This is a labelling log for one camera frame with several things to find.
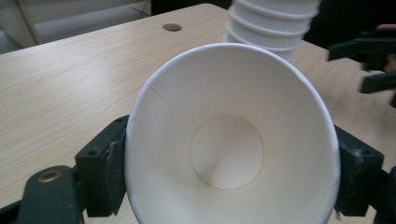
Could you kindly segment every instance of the floor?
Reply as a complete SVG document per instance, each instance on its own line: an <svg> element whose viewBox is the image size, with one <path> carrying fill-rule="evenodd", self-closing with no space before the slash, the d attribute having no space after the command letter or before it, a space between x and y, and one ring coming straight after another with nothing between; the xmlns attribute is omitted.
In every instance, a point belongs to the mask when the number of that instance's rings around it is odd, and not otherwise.
<svg viewBox="0 0 396 224"><path fill-rule="evenodd" d="M91 31L104 29L128 21L136 21L150 15L149 1L142 1L123 7L87 13L56 21L35 24L35 29L42 43L81 35ZM22 49L0 27L0 54Z"/></svg>

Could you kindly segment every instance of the wood grain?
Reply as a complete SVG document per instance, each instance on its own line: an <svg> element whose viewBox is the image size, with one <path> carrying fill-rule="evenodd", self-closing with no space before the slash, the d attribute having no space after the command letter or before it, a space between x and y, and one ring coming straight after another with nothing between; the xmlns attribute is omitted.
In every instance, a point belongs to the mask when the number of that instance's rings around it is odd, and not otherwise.
<svg viewBox="0 0 396 224"><path fill-rule="evenodd" d="M35 172L74 165L85 144L129 114L154 71L181 52L221 42L227 20L226 10L199 5L0 55L0 207L19 200ZM165 31L166 23L182 30ZM359 65L327 63L326 54L303 43L292 63L318 90L335 124L387 155L388 171L396 162L390 92L358 93L365 75ZM332 216L329 223L372 223L370 214L342 222ZM86 221L137 223L126 199L117 217Z"/></svg>

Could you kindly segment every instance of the black plastic bracket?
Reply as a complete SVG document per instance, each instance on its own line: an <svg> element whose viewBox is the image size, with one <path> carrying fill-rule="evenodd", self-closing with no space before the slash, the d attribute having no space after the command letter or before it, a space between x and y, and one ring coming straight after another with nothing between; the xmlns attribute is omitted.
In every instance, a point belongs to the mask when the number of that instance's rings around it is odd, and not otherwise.
<svg viewBox="0 0 396 224"><path fill-rule="evenodd" d="M20 212L21 201L9 204L0 209L0 220L6 224L16 224Z"/></svg>
<svg viewBox="0 0 396 224"><path fill-rule="evenodd" d="M383 71L388 56L396 54L396 29L375 30L361 33L357 38L329 46L328 61L349 58L361 63L363 70ZM390 90L396 86L393 72L366 77L361 86L362 93ZM389 104L396 108L396 93Z"/></svg>
<svg viewBox="0 0 396 224"><path fill-rule="evenodd" d="M128 116L114 120L76 155L80 197L88 217L108 217L120 209L126 192L123 164L127 122Z"/></svg>
<svg viewBox="0 0 396 224"><path fill-rule="evenodd" d="M25 186L18 223L83 223L72 169L54 166L32 175Z"/></svg>
<svg viewBox="0 0 396 224"><path fill-rule="evenodd" d="M341 158L341 179L334 209L345 216L364 217L369 207L369 181L381 173L384 155L335 127Z"/></svg>
<svg viewBox="0 0 396 224"><path fill-rule="evenodd" d="M382 171L370 182L370 205L377 211L375 224L396 223L396 167Z"/></svg>

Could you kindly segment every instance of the table hole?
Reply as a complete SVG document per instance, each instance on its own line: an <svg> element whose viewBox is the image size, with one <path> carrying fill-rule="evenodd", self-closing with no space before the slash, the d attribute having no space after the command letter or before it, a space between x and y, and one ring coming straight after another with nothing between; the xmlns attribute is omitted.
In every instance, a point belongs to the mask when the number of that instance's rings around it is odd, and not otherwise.
<svg viewBox="0 0 396 224"><path fill-rule="evenodd" d="M175 23L166 23L163 25L163 29L170 32L177 32L181 30L181 26Z"/></svg>

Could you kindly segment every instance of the stack of cups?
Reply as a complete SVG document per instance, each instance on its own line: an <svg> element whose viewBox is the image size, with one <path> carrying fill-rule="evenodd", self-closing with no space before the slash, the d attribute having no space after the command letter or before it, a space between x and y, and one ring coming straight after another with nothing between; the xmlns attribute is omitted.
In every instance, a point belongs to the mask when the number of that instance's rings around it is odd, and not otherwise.
<svg viewBox="0 0 396 224"><path fill-rule="evenodd" d="M267 49L291 61L320 0L233 0L225 42Z"/></svg>

